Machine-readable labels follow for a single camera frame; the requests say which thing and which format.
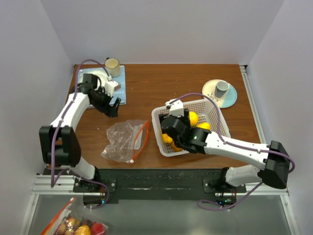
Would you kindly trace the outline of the fake yellow pepper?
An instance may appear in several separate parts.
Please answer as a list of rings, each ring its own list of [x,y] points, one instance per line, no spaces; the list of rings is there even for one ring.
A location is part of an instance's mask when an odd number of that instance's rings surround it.
[[[164,144],[171,144],[173,142],[173,139],[167,134],[162,134],[161,138]]]

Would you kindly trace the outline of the fake yellow lemon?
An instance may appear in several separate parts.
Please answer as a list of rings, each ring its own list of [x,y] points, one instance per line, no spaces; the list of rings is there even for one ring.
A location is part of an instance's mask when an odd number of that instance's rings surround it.
[[[196,126],[199,122],[199,116],[195,112],[189,112],[190,126]]]

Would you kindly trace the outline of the fake yellow pear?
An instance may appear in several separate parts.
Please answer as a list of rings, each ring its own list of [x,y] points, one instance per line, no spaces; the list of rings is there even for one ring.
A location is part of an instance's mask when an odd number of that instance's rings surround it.
[[[211,126],[208,122],[203,122],[197,125],[198,128],[206,129],[206,130],[211,130]]]

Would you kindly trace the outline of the clear zip top bag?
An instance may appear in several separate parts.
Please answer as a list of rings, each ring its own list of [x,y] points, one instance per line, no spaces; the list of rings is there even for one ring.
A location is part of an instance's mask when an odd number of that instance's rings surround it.
[[[126,120],[106,130],[109,144],[101,156],[118,163],[133,164],[145,147],[149,135],[147,120]]]

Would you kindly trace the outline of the fake orange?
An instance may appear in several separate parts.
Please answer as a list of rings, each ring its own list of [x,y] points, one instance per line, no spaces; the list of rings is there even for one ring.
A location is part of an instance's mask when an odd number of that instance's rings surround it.
[[[174,152],[181,152],[181,151],[183,150],[182,148],[177,147],[177,146],[175,145],[175,142],[174,142],[174,141],[172,141],[172,142],[170,143],[170,146],[171,146],[171,149],[172,149]]]

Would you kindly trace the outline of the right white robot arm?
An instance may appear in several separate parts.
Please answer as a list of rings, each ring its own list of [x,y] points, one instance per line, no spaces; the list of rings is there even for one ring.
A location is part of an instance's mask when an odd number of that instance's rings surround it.
[[[217,190],[230,192],[246,183],[264,183],[286,189],[294,162],[278,141],[256,144],[221,136],[199,127],[191,127],[185,117],[159,115],[161,131],[172,138],[176,147],[189,153],[221,155],[245,162],[242,167],[222,169],[219,180],[212,184]]]

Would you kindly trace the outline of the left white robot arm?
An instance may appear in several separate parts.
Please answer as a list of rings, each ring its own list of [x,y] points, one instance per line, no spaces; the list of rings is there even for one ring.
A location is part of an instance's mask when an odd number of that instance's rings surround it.
[[[39,130],[41,151],[43,161],[51,166],[52,187],[61,176],[55,173],[55,168],[60,167],[77,176],[79,186],[96,192],[103,188],[99,170],[82,157],[75,130],[90,105],[110,118],[118,116],[121,99],[116,98],[114,103],[111,100],[120,84],[107,71],[78,72],[77,75],[78,81],[61,113],[50,125]]]

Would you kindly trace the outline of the white bowl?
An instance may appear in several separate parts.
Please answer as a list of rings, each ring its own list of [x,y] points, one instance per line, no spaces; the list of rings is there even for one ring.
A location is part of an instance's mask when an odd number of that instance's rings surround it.
[[[91,87],[97,89],[104,86],[107,81],[107,73],[100,69],[79,70],[78,85],[91,83]]]

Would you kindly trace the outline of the blue checked cloth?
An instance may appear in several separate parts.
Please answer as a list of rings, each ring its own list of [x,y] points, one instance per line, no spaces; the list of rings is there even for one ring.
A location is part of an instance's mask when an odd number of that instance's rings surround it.
[[[125,81],[125,67],[121,66],[121,74],[118,77],[114,77],[113,80],[120,83],[121,88],[114,92],[113,99],[110,102],[110,105],[113,105],[115,100],[119,97],[121,98],[120,105],[126,104],[126,81]]]

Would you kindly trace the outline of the white perforated plastic basket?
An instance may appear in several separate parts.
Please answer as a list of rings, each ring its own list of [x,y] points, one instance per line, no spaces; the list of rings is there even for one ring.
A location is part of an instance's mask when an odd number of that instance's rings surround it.
[[[184,102],[183,106],[185,109],[189,111],[195,112],[199,116],[199,122],[208,122],[211,126],[211,131],[217,132],[218,131],[218,114],[214,105],[207,99],[199,99]],[[156,137],[156,142],[159,147],[160,153],[165,157],[174,157],[178,155],[188,154],[188,151],[181,151],[181,152],[174,152],[171,149],[170,144],[164,144],[161,138],[161,126],[159,121],[159,115],[167,115],[168,109],[165,106],[157,107],[152,110],[152,124],[153,129]],[[222,112],[220,111],[220,133],[222,136],[230,138],[230,132],[228,125],[223,117]]]

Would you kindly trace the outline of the beige enamel mug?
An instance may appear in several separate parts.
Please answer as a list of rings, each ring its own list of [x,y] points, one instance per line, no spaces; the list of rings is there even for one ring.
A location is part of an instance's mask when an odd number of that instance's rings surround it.
[[[121,74],[120,62],[116,58],[107,57],[105,67],[111,77],[118,77]]]

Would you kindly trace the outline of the pink and blue plate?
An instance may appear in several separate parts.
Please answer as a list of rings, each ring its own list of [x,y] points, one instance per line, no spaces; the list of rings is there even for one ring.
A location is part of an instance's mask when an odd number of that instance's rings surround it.
[[[231,107],[238,98],[236,89],[229,82],[220,79],[207,81],[202,94],[214,100],[220,108]]]

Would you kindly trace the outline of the grey cup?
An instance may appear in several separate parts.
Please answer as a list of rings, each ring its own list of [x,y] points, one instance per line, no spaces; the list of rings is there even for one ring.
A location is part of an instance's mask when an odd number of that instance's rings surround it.
[[[229,83],[226,81],[219,81],[215,86],[215,96],[222,97],[229,89]]]

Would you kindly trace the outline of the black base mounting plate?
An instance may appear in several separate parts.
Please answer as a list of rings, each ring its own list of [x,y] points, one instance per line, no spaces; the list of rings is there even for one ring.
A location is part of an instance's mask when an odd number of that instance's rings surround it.
[[[121,200],[214,200],[222,169],[101,169],[108,203]]]

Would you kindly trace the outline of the aluminium frame rail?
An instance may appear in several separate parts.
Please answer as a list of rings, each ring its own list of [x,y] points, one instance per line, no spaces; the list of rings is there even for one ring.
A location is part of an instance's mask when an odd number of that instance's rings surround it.
[[[105,185],[104,171],[82,157],[75,130],[83,112],[93,106],[110,118],[117,117],[121,100],[114,97],[114,92],[119,88],[120,84],[113,80],[105,67],[92,72],[78,69],[75,85],[64,108],[50,125],[39,130],[43,161],[52,170],[51,184],[55,185],[60,178],[60,174],[54,172],[56,167],[60,167],[62,172],[71,172],[84,192],[104,192],[104,200],[91,203],[94,209],[121,199],[158,199],[166,188],[178,195],[182,188],[173,183],[158,185],[159,178],[166,179],[166,175],[160,175],[158,170],[125,169],[117,189],[114,189]],[[215,131],[193,124],[189,118],[189,103],[182,102],[181,98],[169,100],[163,107],[153,109],[152,123],[157,139],[165,134],[183,152],[222,155],[246,163],[242,167],[225,167],[219,171],[218,178],[203,182],[205,192],[220,194],[215,200],[217,210],[235,207],[238,204],[236,197],[226,199],[224,193],[234,193],[244,184],[286,189],[288,175],[295,164],[282,144],[277,141],[269,145],[256,144],[223,136],[222,130],[226,125],[217,103],[206,95],[201,96],[201,101],[210,103],[215,112]]]

